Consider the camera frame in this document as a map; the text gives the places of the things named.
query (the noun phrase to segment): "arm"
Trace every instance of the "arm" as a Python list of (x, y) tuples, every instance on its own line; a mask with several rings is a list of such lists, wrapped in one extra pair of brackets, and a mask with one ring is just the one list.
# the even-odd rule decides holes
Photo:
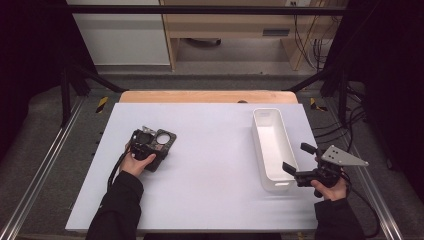
[(340, 178), (332, 188), (313, 180), (311, 184), (322, 193), (324, 201), (315, 204), (318, 227), (315, 239), (365, 239), (362, 227), (346, 199), (346, 182)]
[(126, 154), (120, 166), (121, 172), (104, 195), (86, 239), (136, 239), (143, 194), (143, 185), (137, 177), (154, 158), (152, 154), (138, 161), (131, 153)]

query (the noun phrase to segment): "white tabletop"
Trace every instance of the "white tabletop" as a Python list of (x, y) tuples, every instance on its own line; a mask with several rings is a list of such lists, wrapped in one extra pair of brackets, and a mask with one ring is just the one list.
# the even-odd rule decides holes
[(253, 110), (278, 108), (299, 170), (316, 168), (300, 144), (315, 145), (300, 104), (117, 103), (66, 225), (84, 232), (106, 193), (110, 172), (143, 125), (177, 135), (155, 173), (143, 172), (145, 232), (252, 232), (315, 229), (313, 188), (271, 193), (261, 185)]

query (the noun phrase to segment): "person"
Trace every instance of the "person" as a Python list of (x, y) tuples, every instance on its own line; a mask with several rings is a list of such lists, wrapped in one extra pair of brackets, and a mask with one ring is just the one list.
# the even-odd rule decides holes
[[(136, 239), (137, 225), (141, 216), (140, 200), (143, 184), (138, 177), (144, 168), (156, 156), (145, 160), (136, 160), (127, 152), (121, 165), (120, 173), (112, 187), (104, 195), (99, 209), (88, 229), (86, 239)], [(318, 227), (315, 232), (317, 240), (361, 240), (365, 239), (361, 225), (346, 199), (346, 181), (340, 178), (332, 188), (327, 188), (317, 180), (311, 185), (324, 197), (324, 201), (315, 204)], [(281, 239), (279, 234), (147, 234), (144, 239)]]

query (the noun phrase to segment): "black sleeve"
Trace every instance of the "black sleeve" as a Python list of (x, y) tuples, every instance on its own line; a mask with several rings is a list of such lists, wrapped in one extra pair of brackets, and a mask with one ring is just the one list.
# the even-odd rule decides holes
[(104, 195), (86, 239), (136, 239), (143, 185), (122, 171)]
[(365, 239), (362, 227), (346, 198), (316, 203), (315, 214), (318, 220), (316, 240)]

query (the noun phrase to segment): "white plastic bin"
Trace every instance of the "white plastic bin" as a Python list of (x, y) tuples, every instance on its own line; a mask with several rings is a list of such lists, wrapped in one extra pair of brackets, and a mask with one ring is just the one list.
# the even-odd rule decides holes
[(253, 139), (262, 186), (267, 191), (285, 191), (295, 182), (286, 173), (283, 161), (298, 168), (287, 137), (280, 110), (259, 108), (253, 111)]

